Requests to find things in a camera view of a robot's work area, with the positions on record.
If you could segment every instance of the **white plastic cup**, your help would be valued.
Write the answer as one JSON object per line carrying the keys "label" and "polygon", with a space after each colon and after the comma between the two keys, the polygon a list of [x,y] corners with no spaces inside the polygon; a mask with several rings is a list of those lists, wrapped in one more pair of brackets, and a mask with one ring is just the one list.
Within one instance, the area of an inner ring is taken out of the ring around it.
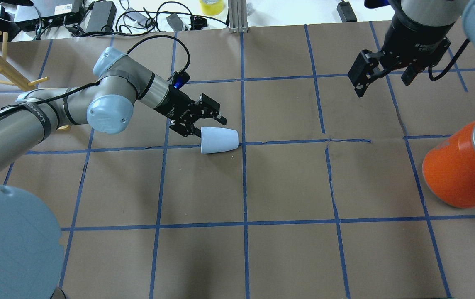
{"label": "white plastic cup", "polygon": [[236,130],[224,127],[201,127],[201,153],[213,154],[235,150],[239,146]]}

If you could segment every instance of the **orange canister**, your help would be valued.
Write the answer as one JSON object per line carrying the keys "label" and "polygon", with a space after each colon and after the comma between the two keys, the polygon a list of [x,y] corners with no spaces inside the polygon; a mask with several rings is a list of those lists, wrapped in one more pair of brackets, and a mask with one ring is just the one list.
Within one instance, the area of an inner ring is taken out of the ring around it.
{"label": "orange canister", "polygon": [[439,199],[457,208],[475,208],[475,121],[429,151],[422,172]]}

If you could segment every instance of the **power adapter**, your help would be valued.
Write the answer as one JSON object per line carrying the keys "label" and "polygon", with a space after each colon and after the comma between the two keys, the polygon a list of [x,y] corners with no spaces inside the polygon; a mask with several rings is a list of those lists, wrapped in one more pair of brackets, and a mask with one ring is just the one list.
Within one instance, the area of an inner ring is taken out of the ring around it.
{"label": "power adapter", "polygon": [[117,12],[114,2],[97,1],[92,4],[92,14],[86,25],[86,32],[111,32]]}
{"label": "power adapter", "polygon": [[337,5],[337,11],[343,23],[357,22],[355,12],[353,12],[353,9],[351,8],[351,5],[348,1],[342,0],[342,2]]}

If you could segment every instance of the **blue tape grid line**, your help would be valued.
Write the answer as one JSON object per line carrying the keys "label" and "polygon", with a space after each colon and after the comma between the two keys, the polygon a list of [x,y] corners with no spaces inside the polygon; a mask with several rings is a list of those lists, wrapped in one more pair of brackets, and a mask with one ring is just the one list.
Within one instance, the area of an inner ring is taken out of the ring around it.
{"label": "blue tape grid line", "polygon": [[7,175],[5,176],[5,181],[3,182],[3,185],[7,185],[8,183],[8,178],[10,177],[10,173],[12,172],[12,168],[14,167],[14,162],[10,163],[10,166],[7,171]]}
{"label": "blue tape grid line", "polygon": [[[381,46],[379,44],[378,36],[376,35],[375,29],[374,29],[374,24],[372,22],[369,22],[369,24],[370,24],[370,29],[372,30],[372,35],[374,36],[375,45],[378,48],[378,50],[381,51]],[[404,129],[404,134],[407,136],[408,135],[407,127],[405,126],[405,124],[402,121],[401,113],[400,113],[398,104],[395,100],[394,89],[392,87],[392,84],[390,83],[390,78],[389,78],[388,75],[387,75],[387,83],[389,85],[390,94],[392,96],[392,100],[394,102],[396,112],[398,113],[398,118],[400,120],[400,123],[401,123],[403,129]],[[414,174],[414,178],[416,180],[416,185],[418,187],[418,193],[420,195],[421,206],[424,210],[425,219],[427,221],[427,228],[429,230],[429,236],[431,237],[431,242],[433,243],[433,250],[434,250],[434,253],[435,253],[436,261],[438,263],[438,269],[440,270],[440,276],[442,278],[442,284],[444,285],[444,289],[446,290],[447,297],[451,297],[451,292],[449,290],[448,281],[447,281],[447,278],[446,278],[446,273],[445,273],[444,267],[442,265],[442,259],[440,258],[440,252],[438,251],[438,245],[436,243],[436,238],[435,238],[435,235],[434,235],[433,226],[431,224],[431,219],[429,218],[429,212],[427,210],[427,206],[425,206],[425,198],[424,198],[423,192],[421,191],[421,185],[420,185],[420,181],[419,181],[419,178],[418,178],[418,173],[416,171],[414,158],[412,157],[412,152],[410,150],[409,140],[407,138],[404,138],[404,141],[405,141],[405,146],[407,148],[407,152],[408,152],[408,155],[409,155],[409,159],[410,159],[410,163],[411,163],[411,167],[412,167],[412,172]]]}
{"label": "blue tape grid line", "polygon": [[245,298],[250,299],[250,275],[248,262],[248,206],[246,187],[246,134],[245,134],[245,43],[243,32],[239,33],[241,54],[241,150],[243,153],[243,245],[245,252]]}
{"label": "blue tape grid line", "polygon": [[46,56],[44,57],[44,63],[42,63],[42,68],[40,68],[40,74],[38,74],[37,79],[42,78],[42,75],[44,74],[44,70],[46,69],[47,59],[49,58],[49,53],[51,53],[51,47],[53,47],[53,39],[49,40],[49,46],[47,47]]}
{"label": "blue tape grid line", "polygon": [[[441,135],[435,136],[410,136],[411,139],[417,138],[442,138]],[[366,142],[370,143],[372,140],[368,139],[317,139],[317,140],[272,140],[272,141],[252,141],[252,142],[240,142],[239,145],[269,145],[269,144],[296,144],[296,143],[324,143],[324,142]],[[163,145],[163,146],[150,146],[150,147],[111,147],[111,148],[92,148],[90,152],[116,152],[116,151],[146,151],[146,150],[175,150],[177,148],[199,148],[200,144],[186,144],[186,145]],[[74,149],[70,151],[28,151],[26,155],[67,155],[67,154],[81,154],[86,153],[85,149]]]}
{"label": "blue tape grid line", "polygon": [[313,82],[315,83],[315,96],[317,97],[317,108],[319,110],[320,129],[325,134],[324,117],[322,115],[322,105],[320,103],[319,83],[317,81],[317,70],[315,69],[315,59],[313,58],[313,48],[311,47],[311,39],[309,38],[309,30],[307,24],[304,24],[305,37],[307,39],[307,47],[309,48],[309,58],[311,58],[311,69],[313,70]]}
{"label": "blue tape grid line", "polygon": [[[49,57],[49,55],[46,55],[46,57],[44,59],[44,66],[46,65],[48,57]],[[74,228],[75,228],[75,225],[76,225],[76,222],[77,222],[78,207],[80,205],[80,197],[82,196],[82,191],[83,191],[83,188],[84,188],[84,179],[86,178],[86,170],[88,169],[88,162],[90,161],[90,154],[92,153],[91,149],[92,149],[92,142],[93,142],[93,134],[94,133],[95,133],[95,130],[92,129],[90,131],[90,138],[88,138],[88,147],[86,148],[86,158],[84,160],[84,167],[82,169],[82,174],[80,176],[80,184],[79,184],[79,187],[78,187],[77,199],[76,199],[76,203],[75,203],[75,208],[73,210],[72,224],[71,224],[71,227],[70,227],[70,236],[68,237],[68,244],[66,246],[66,253],[64,255],[64,262],[63,262],[62,272],[61,272],[61,280],[58,284],[58,286],[60,288],[63,287],[64,278],[66,276],[66,269],[67,269],[67,265],[68,265],[68,259],[70,258],[71,244],[72,244],[72,241],[73,241],[73,232],[74,232]]]}
{"label": "blue tape grid line", "polygon": [[[448,48],[448,53],[451,59],[453,59],[453,52],[451,51],[451,48]],[[459,76],[460,83],[463,85],[464,91],[468,92],[468,87],[466,87],[466,83],[464,82],[463,76],[460,73],[460,68],[457,66],[457,62],[453,63],[453,66],[455,67],[457,75]]]}
{"label": "blue tape grid line", "polygon": [[429,235],[431,236],[431,242],[433,243],[433,249],[435,252],[436,263],[438,263],[438,269],[440,270],[440,276],[442,278],[442,283],[444,284],[444,290],[446,291],[446,296],[451,298],[451,292],[449,290],[448,280],[446,278],[446,272],[444,271],[444,266],[442,265],[442,259],[440,258],[440,252],[438,250],[438,245],[436,243],[435,233],[433,231],[433,225],[431,224],[431,218],[429,217],[429,211],[427,210],[427,206],[425,206],[425,197],[424,193],[421,190],[421,184],[418,176],[418,171],[416,170],[416,165],[414,163],[414,158],[412,157],[412,151],[410,149],[409,140],[407,138],[404,139],[405,146],[407,147],[407,152],[409,154],[410,165],[412,167],[412,172],[414,174],[414,178],[416,180],[416,186],[418,188],[418,193],[420,195],[421,206],[424,209],[425,219],[427,221],[427,227],[429,228]]}
{"label": "blue tape grid line", "polygon": [[[381,51],[381,45],[379,44],[378,36],[375,32],[374,23],[368,22],[368,24],[370,24],[370,30],[372,30],[372,35],[374,36],[375,46],[378,48],[378,51]],[[404,121],[402,120],[402,114],[400,113],[400,108],[398,106],[398,102],[396,101],[396,96],[395,96],[395,93],[394,93],[394,89],[392,87],[392,83],[390,81],[390,77],[389,77],[389,75],[386,75],[385,77],[387,79],[387,85],[389,86],[390,96],[392,97],[392,102],[394,104],[394,108],[396,109],[396,114],[398,116],[398,121],[399,121],[400,125],[402,126],[402,131],[404,132],[404,135],[408,135],[409,131],[407,130],[407,127],[406,127]]]}
{"label": "blue tape grid line", "polygon": [[[475,219],[475,214],[469,215],[442,215],[429,216],[431,220],[460,220]],[[270,220],[270,221],[247,221],[248,226],[263,225],[310,225],[310,224],[336,224],[340,223],[396,223],[403,221],[427,221],[425,216],[409,217],[385,217],[385,218],[346,218],[336,219],[307,219],[307,220]],[[244,226],[245,222],[229,223],[177,223],[171,225],[160,225],[160,229],[177,228],[204,228],[204,227],[235,227]],[[62,231],[70,231],[71,227],[62,227]],[[135,230],[135,229],[156,229],[156,225],[113,225],[113,226],[95,226],[95,227],[74,227],[73,231],[96,231],[96,230]]]}
{"label": "blue tape grid line", "polygon": [[[173,56],[171,58],[171,76],[175,72],[175,58],[176,58],[176,40],[173,41]],[[162,218],[162,204],[163,204],[163,188],[165,187],[166,177],[166,162],[167,162],[167,145],[169,143],[169,125],[171,121],[166,120],[166,136],[163,146],[162,156],[162,170],[160,173],[160,193],[158,195],[158,210],[156,213],[156,225],[154,227],[154,246],[152,249],[152,267],[151,267],[151,281],[149,285],[149,299],[154,298],[154,282],[156,280],[156,261],[158,259],[158,244],[160,240],[160,223]]]}
{"label": "blue tape grid line", "polygon": [[342,278],[344,280],[344,288],[346,292],[346,298],[350,299],[350,286],[348,283],[348,271],[346,270],[346,259],[344,256],[344,246],[342,244],[342,233],[340,229],[340,220],[339,220],[339,212],[336,207],[335,203],[335,192],[334,192],[334,184],[332,181],[332,169],[331,169],[331,161],[330,161],[330,152],[329,149],[325,149],[326,155],[326,165],[328,166],[328,179],[330,182],[330,192],[331,192],[331,203],[334,208],[334,217],[335,217],[335,224],[336,224],[336,233],[337,233],[337,241],[339,244],[339,255],[340,255],[340,263],[342,267]]}

